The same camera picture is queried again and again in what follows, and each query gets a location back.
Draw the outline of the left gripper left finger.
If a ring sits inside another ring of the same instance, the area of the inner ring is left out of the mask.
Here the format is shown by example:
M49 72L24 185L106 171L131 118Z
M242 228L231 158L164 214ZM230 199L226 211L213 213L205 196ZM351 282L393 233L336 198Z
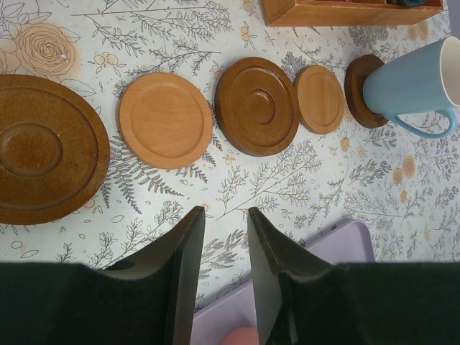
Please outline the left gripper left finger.
M205 222L196 206L159 239L103 271L126 286L107 344L189 344Z

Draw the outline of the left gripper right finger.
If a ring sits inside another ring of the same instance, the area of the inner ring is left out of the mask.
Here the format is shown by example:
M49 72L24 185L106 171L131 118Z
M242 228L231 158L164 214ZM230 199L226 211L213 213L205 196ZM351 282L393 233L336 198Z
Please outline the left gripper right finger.
M309 285L333 265L277 230L258 208L249 209L247 222L259 343L299 344Z

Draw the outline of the light wooden coaster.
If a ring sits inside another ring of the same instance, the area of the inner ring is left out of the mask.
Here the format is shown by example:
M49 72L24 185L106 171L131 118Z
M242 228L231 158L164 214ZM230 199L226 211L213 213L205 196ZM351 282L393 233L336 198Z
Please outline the light wooden coaster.
M198 160L211 141L213 120L203 94L171 73L137 79L121 97L119 127L143 162L173 170Z
M315 134L329 134L340 125L345 108L344 92L339 80L320 65L304 68L295 80L300 120Z

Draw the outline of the dark wooden coaster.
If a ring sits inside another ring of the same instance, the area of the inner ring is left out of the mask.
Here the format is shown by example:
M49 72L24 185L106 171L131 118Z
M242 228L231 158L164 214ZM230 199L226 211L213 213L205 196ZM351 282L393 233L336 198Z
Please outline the dark wooden coaster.
M251 156L285 150L300 122L293 83L279 66L262 57L243 58L224 72L214 108L228 142Z
M376 55L363 55L354 59L346 71L344 92L346 102L354 119L363 127L383 127L388 120L371 111L364 102L363 86L366 78L385 63Z
M1 222L43 224L83 206L109 167L109 138L92 106L59 83L1 76Z

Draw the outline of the light blue cup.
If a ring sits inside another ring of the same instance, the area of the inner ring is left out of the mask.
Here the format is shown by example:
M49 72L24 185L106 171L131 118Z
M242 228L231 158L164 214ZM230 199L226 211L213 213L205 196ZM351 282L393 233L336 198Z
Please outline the light blue cup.
M427 139L453 134L458 126L459 38L447 37L402 55L365 79L363 97L370 111ZM422 132L400 119L435 111L449 120L447 130Z

